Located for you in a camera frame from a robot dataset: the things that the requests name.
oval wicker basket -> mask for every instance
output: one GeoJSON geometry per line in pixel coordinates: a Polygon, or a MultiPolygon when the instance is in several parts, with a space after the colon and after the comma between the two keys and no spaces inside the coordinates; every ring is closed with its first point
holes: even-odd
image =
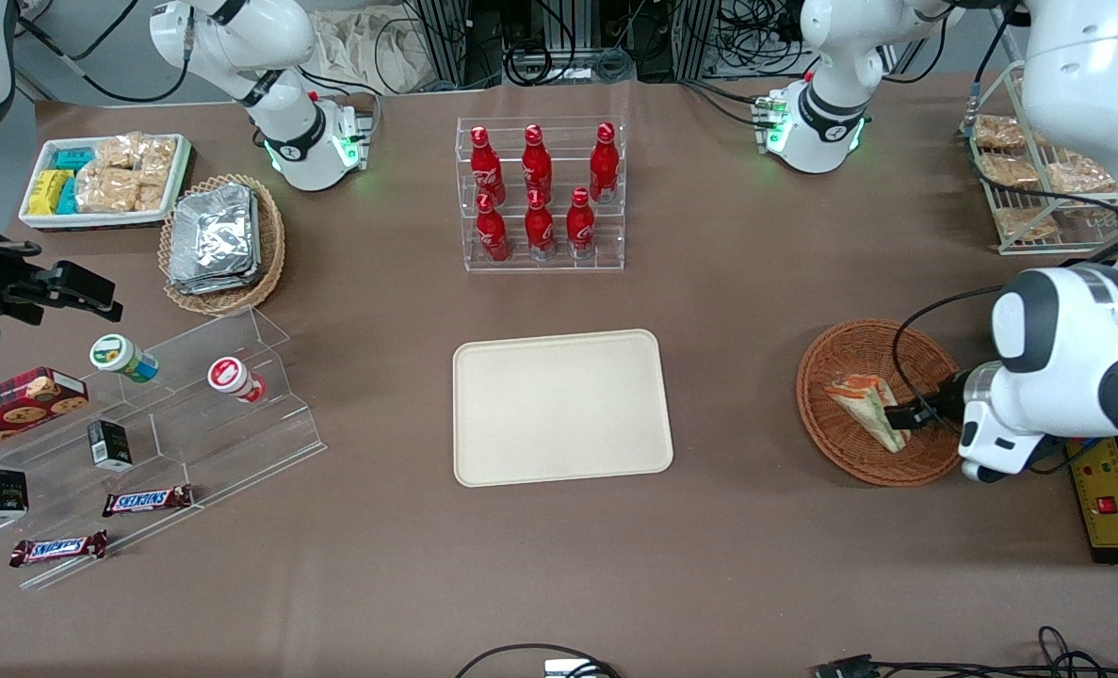
{"type": "MultiPolygon", "coordinates": [[[[269,190],[260,185],[260,181],[248,176],[214,176],[211,179],[200,181],[191,186],[186,194],[202,194],[206,190],[214,190],[225,183],[244,183],[253,188],[257,194],[257,228],[260,229],[260,261],[265,273],[253,288],[224,289],[221,292],[208,294],[182,294],[171,284],[165,284],[165,295],[170,296],[179,307],[188,312],[200,312],[211,314],[211,317],[224,317],[243,307],[256,307],[269,296],[274,286],[278,284],[280,276],[283,275],[283,264],[286,262],[286,232],[283,228],[283,215],[278,211],[278,206],[274,205],[274,198],[269,190]]],[[[165,215],[165,223],[161,226],[161,247],[158,249],[158,266],[165,279],[170,277],[170,233],[172,229],[172,211],[165,215]]]]}
{"type": "MultiPolygon", "coordinates": [[[[911,441],[894,454],[824,390],[847,375],[875,374],[885,378],[899,403],[912,398],[893,369],[890,348],[898,327],[889,320],[853,320],[824,331],[800,359],[797,408],[817,449],[843,471],[872,484],[911,488],[938,480],[959,463],[956,435],[942,425],[928,425],[912,432],[911,441]]],[[[906,331],[899,357],[906,375],[925,394],[958,369],[951,357],[921,331],[906,331]]]]}

brown tablecloth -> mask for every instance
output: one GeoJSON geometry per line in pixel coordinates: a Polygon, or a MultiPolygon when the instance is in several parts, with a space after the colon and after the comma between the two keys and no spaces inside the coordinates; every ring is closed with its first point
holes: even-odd
{"type": "MultiPolygon", "coordinates": [[[[288,254],[263,310],[292,335],[291,383],[330,449],[45,592],[16,590],[0,550],[0,678],[445,677],[531,640],[637,678],[800,675],[863,651],[1025,661],[1041,623],[1118,657],[1118,568],[1089,564],[1065,478],[869,488],[797,420],[794,374],[818,331],[903,318],[1033,263],[989,253],[988,209],[951,141],[966,91],[959,76],[883,86],[864,143],[830,176],[760,158],[745,125],[679,86],[390,98],[369,171],[322,194],[275,176],[235,104],[41,104],[40,139],[179,132],[196,179],[269,186],[288,254]],[[626,270],[465,273],[456,116],[581,113],[631,124],[626,270]],[[459,343],[632,327],[661,342],[666,472],[458,484],[459,343]]],[[[138,342],[205,321],[162,295],[154,230],[11,235],[115,280],[117,328],[138,342]]],[[[992,357],[988,310],[965,301],[921,324],[970,365],[992,357]]],[[[88,371],[86,347],[114,329],[82,312],[3,321],[0,378],[88,371]]],[[[477,675],[539,675],[541,657],[477,675]]]]}

aluminum foil packet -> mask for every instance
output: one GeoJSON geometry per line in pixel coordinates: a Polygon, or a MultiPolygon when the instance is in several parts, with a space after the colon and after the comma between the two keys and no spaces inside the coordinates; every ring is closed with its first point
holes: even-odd
{"type": "Polygon", "coordinates": [[[235,181],[180,199],[170,233],[171,286],[206,294],[260,280],[257,219],[257,197],[235,181]]]}

snickers bar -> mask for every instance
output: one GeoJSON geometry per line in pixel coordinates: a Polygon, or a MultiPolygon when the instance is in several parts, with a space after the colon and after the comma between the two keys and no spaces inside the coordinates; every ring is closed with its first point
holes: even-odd
{"type": "Polygon", "coordinates": [[[179,484],[177,488],[163,490],[149,490],[148,492],[106,495],[106,507],[103,508],[103,518],[111,518],[116,512],[182,508],[191,506],[192,502],[195,502],[195,498],[191,495],[189,484],[179,484]]]}
{"type": "Polygon", "coordinates": [[[29,542],[23,539],[10,554],[10,567],[35,565],[37,562],[49,562],[63,557],[106,555],[106,530],[94,533],[89,537],[75,539],[56,539],[51,542],[29,542]]]}

coca-cola bottle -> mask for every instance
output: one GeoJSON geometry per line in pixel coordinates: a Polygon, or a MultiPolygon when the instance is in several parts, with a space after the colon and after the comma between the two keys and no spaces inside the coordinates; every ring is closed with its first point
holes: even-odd
{"type": "Polygon", "coordinates": [[[618,197],[618,163],[622,154],[616,145],[616,129],[603,122],[596,129],[596,149],[593,150],[593,177],[589,192],[593,200],[606,205],[618,197]]]}
{"type": "Polygon", "coordinates": [[[555,256],[555,219],[537,188],[525,194],[529,210],[524,213],[524,234],[529,237],[529,256],[544,262],[555,256]]]}
{"type": "Polygon", "coordinates": [[[480,229],[480,242],[486,249],[487,256],[493,262],[508,261],[512,249],[508,244],[504,218],[495,210],[493,197],[480,194],[480,197],[475,198],[475,206],[480,207],[480,218],[476,218],[475,227],[480,229]]]}
{"type": "Polygon", "coordinates": [[[567,243],[571,245],[572,257],[593,258],[596,253],[594,226],[596,215],[593,207],[588,206],[588,189],[580,186],[571,190],[571,208],[567,210],[567,243]]]}
{"type": "Polygon", "coordinates": [[[504,188],[504,173],[500,169],[500,156],[487,142],[485,128],[471,129],[471,172],[475,176],[475,185],[481,194],[489,194],[495,200],[495,206],[504,204],[508,190],[504,188]]]}
{"type": "Polygon", "coordinates": [[[524,154],[521,154],[521,169],[524,172],[524,189],[541,194],[543,205],[550,205],[550,151],[541,143],[541,128],[536,124],[524,129],[524,154]]]}

